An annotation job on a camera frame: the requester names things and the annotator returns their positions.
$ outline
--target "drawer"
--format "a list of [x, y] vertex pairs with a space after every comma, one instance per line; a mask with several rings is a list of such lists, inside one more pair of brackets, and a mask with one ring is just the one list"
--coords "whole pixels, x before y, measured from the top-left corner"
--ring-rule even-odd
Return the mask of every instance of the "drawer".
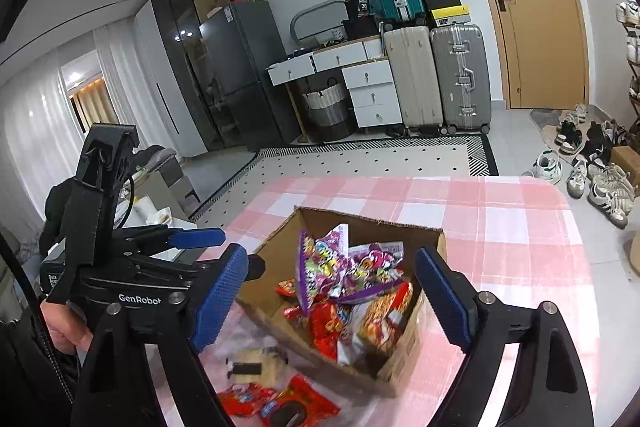
[[355, 107], [358, 127], [373, 127], [374, 125], [391, 125], [402, 123], [402, 114], [398, 102], [385, 105], [370, 105], [369, 107]]
[[269, 71], [271, 83], [274, 86], [316, 73], [311, 62], [311, 53], [290, 58], [285, 62], [276, 64], [274, 68], [270, 68], [267, 71]]
[[385, 56], [385, 51], [382, 49], [382, 39], [380, 37], [362, 41], [362, 44], [364, 44], [364, 51], [367, 54], [367, 60]]
[[372, 86], [373, 84], [386, 84], [394, 81], [388, 59], [367, 62], [351, 68], [342, 68], [342, 75], [344, 76], [344, 83], [347, 84], [347, 89]]
[[324, 52], [314, 53], [316, 70], [324, 71], [339, 68], [347, 64], [355, 64], [367, 60], [362, 42], [354, 42], [345, 46], [337, 46]]
[[355, 87], [349, 91], [349, 94], [351, 95], [353, 107], [398, 103], [396, 86], [392, 82], [376, 84], [375, 86]]

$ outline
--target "metal screw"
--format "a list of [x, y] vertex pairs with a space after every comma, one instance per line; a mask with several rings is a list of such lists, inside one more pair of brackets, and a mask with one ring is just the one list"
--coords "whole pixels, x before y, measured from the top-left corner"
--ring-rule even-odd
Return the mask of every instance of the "metal screw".
[[547, 312], [549, 315], [553, 315], [558, 313], [558, 306], [553, 304], [553, 302], [545, 301], [542, 303], [542, 309]]
[[107, 313], [110, 315], [117, 315], [118, 313], [120, 313], [121, 309], [122, 306], [119, 302], [112, 302], [107, 306]]
[[495, 302], [495, 295], [491, 292], [480, 292], [478, 298], [481, 302], [484, 302], [484, 304], [493, 304]]
[[182, 292], [169, 293], [169, 304], [180, 304], [182, 301], [184, 301], [184, 293]]

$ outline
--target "white sheer curtain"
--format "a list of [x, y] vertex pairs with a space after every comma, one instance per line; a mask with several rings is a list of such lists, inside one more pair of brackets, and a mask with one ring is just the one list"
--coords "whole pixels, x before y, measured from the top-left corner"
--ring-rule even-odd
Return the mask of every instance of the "white sheer curtain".
[[134, 44], [132, 19], [95, 29], [94, 40], [104, 81], [120, 123], [138, 128], [140, 148], [161, 145], [177, 151], [145, 78]]
[[44, 222], [53, 185], [76, 173], [84, 138], [56, 52], [0, 87], [0, 222], [26, 241]]

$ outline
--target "beige curtain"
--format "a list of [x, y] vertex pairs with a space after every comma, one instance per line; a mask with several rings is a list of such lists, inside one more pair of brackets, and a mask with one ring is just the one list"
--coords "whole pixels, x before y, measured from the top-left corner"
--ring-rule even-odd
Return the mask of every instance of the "beige curtain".
[[94, 80], [84, 86], [71, 97], [78, 108], [78, 115], [86, 130], [94, 123], [118, 123], [118, 117], [113, 110], [107, 86], [103, 78]]

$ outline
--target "tablecloth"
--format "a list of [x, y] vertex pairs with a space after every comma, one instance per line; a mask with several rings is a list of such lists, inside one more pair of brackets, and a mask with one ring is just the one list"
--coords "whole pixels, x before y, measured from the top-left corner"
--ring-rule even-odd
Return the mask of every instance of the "tablecloth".
[[[523, 307], [555, 302], [572, 334], [595, 405], [600, 334], [591, 271], [572, 211], [553, 185], [530, 177], [286, 178], [249, 203], [226, 228], [226, 243], [207, 250], [203, 259], [219, 256], [228, 243], [255, 251], [297, 205], [443, 229], [449, 266], [464, 273], [478, 291], [491, 291], [506, 304]], [[404, 393], [382, 399], [318, 385], [342, 407], [340, 415], [323, 426], [428, 423], [463, 355], [449, 345], [437, 320], [421, 325], [421, 355]], [[234, 305], [216, 343], [201, 355], [214, 386], [222, 390], [227, 385], [225, 357], [245, 344], [268, 342]], [[496, 425], [516, 354], [517, 346], [505, 349], [483, 426]], [[180, 426], [166, 383], [158, 377], [156, 389], [169, 426]], [[255, 418], [237, 422], [245, 424], [259, 425]]]

